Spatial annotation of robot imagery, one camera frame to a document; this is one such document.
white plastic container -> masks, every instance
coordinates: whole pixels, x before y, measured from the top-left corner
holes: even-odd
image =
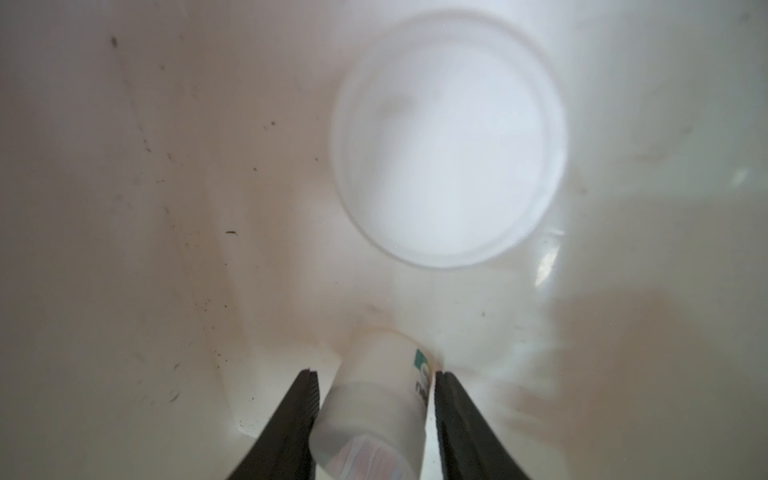
[[[431,381],[428,354],[413,340],[387,329],[361,334],[310,435],[318,465],[339,479],[416,480]]]
[[[482,262],[522,241],[562,177],[565,109],[531,44],[438,13],[375,44],[344,82],[331,161],[347,212],[394,257]]]

